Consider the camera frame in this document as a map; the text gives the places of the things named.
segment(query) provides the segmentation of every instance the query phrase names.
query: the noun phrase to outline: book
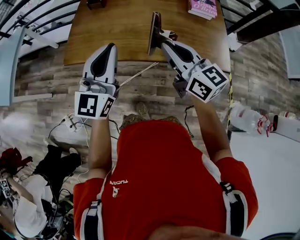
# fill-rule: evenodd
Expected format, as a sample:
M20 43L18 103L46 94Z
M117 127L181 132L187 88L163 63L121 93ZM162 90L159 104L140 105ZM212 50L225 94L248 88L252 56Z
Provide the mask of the book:
M217 16L216 0L189 0L188 12L208 20Z
M195 11L192 11L192 10L188 10L187 12L188 12L188 13L191 13L191 14L194 14L194 15L196 15L196 16L199 16L199 17L203 17L203 18L205 18L205 19L207 19L207 20L212 19L212 17L210 17L210 16L207 16L207 15L205 15L205 14L201 14L201 13L198 13L198 12L195 12Z

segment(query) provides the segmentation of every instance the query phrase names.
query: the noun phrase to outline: black pants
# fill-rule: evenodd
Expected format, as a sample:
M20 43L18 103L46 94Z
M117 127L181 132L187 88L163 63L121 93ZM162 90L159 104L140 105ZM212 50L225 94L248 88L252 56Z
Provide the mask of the black pants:
M42 175L48 181L52 188L53 202L56 204L60 197L60 189L64 178L81 165L81 159L78 154L72 153L61 158L61 153L61 148L48 145L46 157L39 162L33 172L33 174Z

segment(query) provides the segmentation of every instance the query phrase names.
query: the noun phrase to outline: bottle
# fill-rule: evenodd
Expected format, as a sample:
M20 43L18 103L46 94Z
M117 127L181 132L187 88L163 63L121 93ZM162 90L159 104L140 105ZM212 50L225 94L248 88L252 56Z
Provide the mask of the bottle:
M273 124L270 123L267 116L243 106L241 103L231 105L230 123L236 128L250 133L253 136L267 135L273 131Z

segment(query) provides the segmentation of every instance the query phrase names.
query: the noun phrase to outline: red shirt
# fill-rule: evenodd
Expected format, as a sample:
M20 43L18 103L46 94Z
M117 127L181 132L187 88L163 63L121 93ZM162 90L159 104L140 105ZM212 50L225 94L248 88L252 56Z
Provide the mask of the red shirt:
M102 195L105 240L143 240L163 224L225 232L222 189L184 127L161 120L130 125L120 134L117 153L117 166ZM248 169L231 157L216 165L221 179L244 193L250 224L258 203ZM91 179L74 187L77 239L82 213L96 200L103 181ZM116 197L113 187L118 188Z

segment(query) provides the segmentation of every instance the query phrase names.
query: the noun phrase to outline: sneaker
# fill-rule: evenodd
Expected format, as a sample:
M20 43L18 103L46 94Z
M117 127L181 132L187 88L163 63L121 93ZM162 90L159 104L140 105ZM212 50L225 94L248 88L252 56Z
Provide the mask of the sneaker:
M44 144L46 144L46 146L52 145L58 147L50 138L46 138L46 137L44 138Z
M138 102L135 106L135 111L145 120L151 120L151 117L148 113L148 108L142 102Z
M70 152L70 154L72 154L72 153L79 154L75 148L70 148L69 152Z

